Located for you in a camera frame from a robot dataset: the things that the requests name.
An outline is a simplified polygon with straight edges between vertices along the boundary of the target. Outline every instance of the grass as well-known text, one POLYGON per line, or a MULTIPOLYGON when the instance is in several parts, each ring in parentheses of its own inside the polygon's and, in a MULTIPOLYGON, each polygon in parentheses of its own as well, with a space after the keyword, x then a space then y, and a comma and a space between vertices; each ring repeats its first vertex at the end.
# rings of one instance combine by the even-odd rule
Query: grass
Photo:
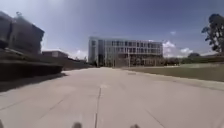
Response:
POLYGON ((130 68, 128 70, 151 73, 151 74, 160 74, 166 76, 224 82, 224 66, 199 67, 199 68, 188 68, 188 67, 130 68))

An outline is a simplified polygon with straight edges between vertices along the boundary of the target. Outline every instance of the window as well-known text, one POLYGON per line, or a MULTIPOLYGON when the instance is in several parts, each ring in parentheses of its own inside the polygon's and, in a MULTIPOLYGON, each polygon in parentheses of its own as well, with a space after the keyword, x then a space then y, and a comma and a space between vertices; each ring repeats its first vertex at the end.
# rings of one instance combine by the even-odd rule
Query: window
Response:
POLYGON ((123 46, 123 42, 120 42, 120 46, 123 46))
POLYGON ((92 46, 95 46, 96 45, 96 41, 92 41, 92 46))
POLYGON ((136 52, 136 49, 135 49, 135 48, 133 48, 133 50, 132 50, 132 51, 133 51, 133 53, 135 53, 135 52, 136 52))
MULTIPOLYGON (((129 42, 130 43, 130 42, 129 42)), ((132 53, 132 48, 129 48, 129 52, 132 53)))

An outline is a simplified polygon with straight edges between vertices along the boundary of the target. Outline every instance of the green tree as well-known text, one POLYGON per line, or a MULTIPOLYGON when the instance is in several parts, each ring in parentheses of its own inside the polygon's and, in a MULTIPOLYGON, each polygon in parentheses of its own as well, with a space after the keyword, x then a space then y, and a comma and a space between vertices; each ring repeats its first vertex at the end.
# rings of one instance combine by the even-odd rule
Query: green tree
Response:
POLYGON ((209 41, 212 50, 224 53, 224 17, 219 14, 212 14, 209 17, 209 25, 202 29, 207 33, 205 41, 209 41))
POLYGON ((201 55, 199 53, 193 52, 188 55, 188 58, 195 58, 195 57, 200 57, 200 56, 201 55))

